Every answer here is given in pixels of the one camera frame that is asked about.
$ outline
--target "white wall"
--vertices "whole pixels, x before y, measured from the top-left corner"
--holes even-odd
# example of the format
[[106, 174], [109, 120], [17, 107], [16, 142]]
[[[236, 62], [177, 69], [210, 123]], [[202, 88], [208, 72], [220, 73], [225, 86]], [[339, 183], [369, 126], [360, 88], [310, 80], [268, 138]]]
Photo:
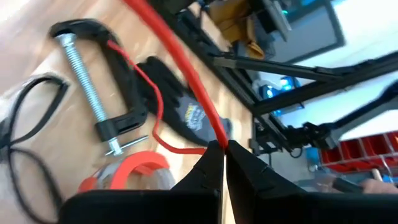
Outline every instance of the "white wall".
[[[339, 67], [379, 57], [398, 50], [398, 2], [392, 0], [345, 0], [335, 6], [346, 46], [300, 62], [299, 65]], [[300, 126], [306, 121], [319, 124], [334, 121], [371, 101], [398, 72], [360, 83], [347, 92], [307, 102], [304, 110], [285, 114], [284, 124]], [[398, 111], [384, 113], [346, 133], [343, 139], [398, 130]]]

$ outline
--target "glove logo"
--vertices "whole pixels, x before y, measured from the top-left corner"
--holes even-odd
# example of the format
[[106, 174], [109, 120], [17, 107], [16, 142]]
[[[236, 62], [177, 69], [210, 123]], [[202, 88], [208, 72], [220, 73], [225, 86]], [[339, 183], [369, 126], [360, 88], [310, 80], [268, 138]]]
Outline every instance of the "glove logo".
[[190, 103], [185, 112], [185, 123], [188, 128], [199, 131], [203, 126], [202, 120], [205, 116], [205, 112], [199, 106]]

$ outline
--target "yellow object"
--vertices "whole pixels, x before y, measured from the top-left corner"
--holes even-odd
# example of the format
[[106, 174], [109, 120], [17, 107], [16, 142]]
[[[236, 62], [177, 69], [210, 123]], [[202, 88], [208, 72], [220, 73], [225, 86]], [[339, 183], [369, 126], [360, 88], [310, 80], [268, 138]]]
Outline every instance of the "yellow object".
[[229, 42], [241, 41], [251, 58], [264, 59], [264, 51], [257, 45], [254, 22], [246, 0], [215, 1], [209, 5], [210, 18]]

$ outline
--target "hand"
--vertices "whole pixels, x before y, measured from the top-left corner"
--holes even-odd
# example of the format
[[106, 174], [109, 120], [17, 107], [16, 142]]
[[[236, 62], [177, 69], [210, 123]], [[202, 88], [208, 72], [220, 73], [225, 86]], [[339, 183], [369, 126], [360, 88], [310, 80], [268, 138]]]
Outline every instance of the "hand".
[[393, 184], [368, 179], [361, 184], [365, 194], [398, 194], [398, 188]]

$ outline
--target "black metal frame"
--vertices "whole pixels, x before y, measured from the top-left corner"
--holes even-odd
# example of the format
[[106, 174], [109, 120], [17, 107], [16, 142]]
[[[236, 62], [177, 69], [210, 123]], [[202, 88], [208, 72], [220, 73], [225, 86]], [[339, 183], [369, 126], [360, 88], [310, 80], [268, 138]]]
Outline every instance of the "black metal frame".
[[[256, 127], [254, 139], [251, 139], [250, 143], [255, 147], [253, 149], [255, 154], [271, 153], [283, 149], [291, 152], [293, 149], [304, 147], [307, 144], [325, 147], [325, 149], [334, 148], [341, 136], [341, 130], [347, 130], [347, 127], [352, 128], [351, 122], [345, 122], [348, 125], [345, 128], [333, 126], [341, 121], [319, 126], [307, 123], [302, 128], [293, 128], [285, 127], [270, 112], [398, 70], [398, 52], [340, 68], [312, 68], [237, 57], [231, 53], [222, 52], [201, 29], [200, 21], [190, 10], [173, 14], [161, 3], [154, 1], [150, 2], [152, 7], [163, 17], [176, 35], [253, 114]], [[262, 70], [319, 81], [282, 93], [271, 99], [262, 100], [252, 89], [246, 70]], [[391, 97], [383, 98], [379, 103], [389, 103], [394, 100], [395, 98], [392, 100]], [[378, 106], [376, 110], [370, 112], [360, 108], [349, 114], [348, 117], [353, 121], [356, 120], [355, 122], [365, 122], [365, 119], [369, 119], [385, 109], [385, 106]], [[263, 151], [259, 150], [259, 145], [262, 146]]]

